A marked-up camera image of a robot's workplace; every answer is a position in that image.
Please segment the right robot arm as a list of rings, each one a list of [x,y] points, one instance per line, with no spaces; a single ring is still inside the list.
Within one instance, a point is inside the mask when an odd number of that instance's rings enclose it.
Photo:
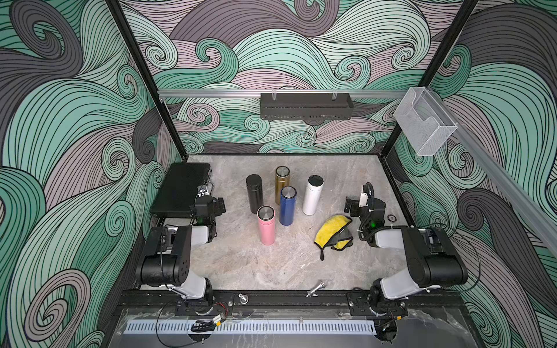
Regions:
[[[399,300],[421,291],[465,284],[468,272],[445,231],[435,227],[386,226],[381,200],[345,200],[345,212],[360,219],[358,238],[370,247],[401,250],[406,267],[374,281],[370,303]]]

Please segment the pink thermos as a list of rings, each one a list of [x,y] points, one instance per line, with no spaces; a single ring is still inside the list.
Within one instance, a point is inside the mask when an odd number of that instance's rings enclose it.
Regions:
[[[264,205],[258,209],[257,216],[261,243],[265,246],[272,245],[276,240],[274,208]]]

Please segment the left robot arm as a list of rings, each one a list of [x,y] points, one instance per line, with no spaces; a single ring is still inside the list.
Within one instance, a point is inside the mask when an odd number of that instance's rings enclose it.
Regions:
[[[222,198],[198,197],[189,224],[152,228],[136,268],[139,284],[172,291],[183,300],[213,304],[210,280],[190,270],[191,251],[213,241],[217,236],[216,218],[225,212]]]

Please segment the yellow grey cleaning cloth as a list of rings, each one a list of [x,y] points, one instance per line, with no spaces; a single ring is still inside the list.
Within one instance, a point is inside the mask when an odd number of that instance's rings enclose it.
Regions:
[[[338,252],[353,245],[353,236],[348,226],[352,218],[345,215],[334,215],[326,220],[314,239],[314,244],[320,249],[320,261],[324,261],[324,250],[327,247]]]

